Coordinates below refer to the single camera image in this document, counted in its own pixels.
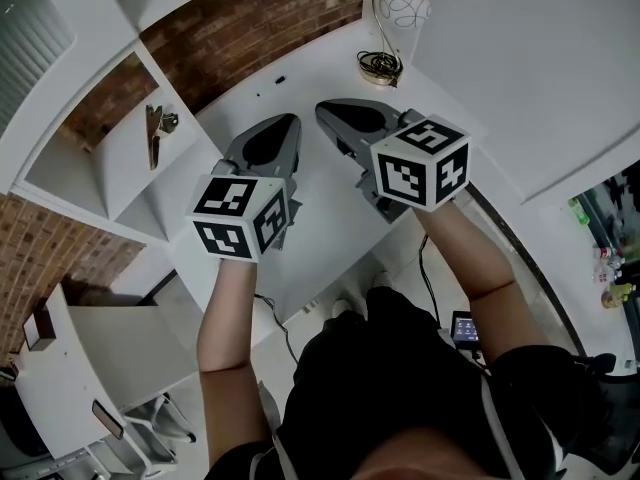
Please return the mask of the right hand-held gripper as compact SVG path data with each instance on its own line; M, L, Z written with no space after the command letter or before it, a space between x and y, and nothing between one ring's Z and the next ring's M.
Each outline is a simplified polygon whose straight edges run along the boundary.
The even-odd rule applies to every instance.
M469 183L471 136L436 114L395 131L399 112L393 107L339 98L318 103L315 116L342 154L355 161L372 158L376 192L382 197L433 212ZM375 135L391 132L370 146Z

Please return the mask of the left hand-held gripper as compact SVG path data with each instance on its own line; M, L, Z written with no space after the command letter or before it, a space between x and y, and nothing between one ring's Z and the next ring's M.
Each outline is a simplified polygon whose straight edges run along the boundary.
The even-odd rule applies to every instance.
M207 253L257 263L268 249L283 246L301 206L293 199L300 140L297 115L273 116L237 136L226 160L200 177L186 218Z

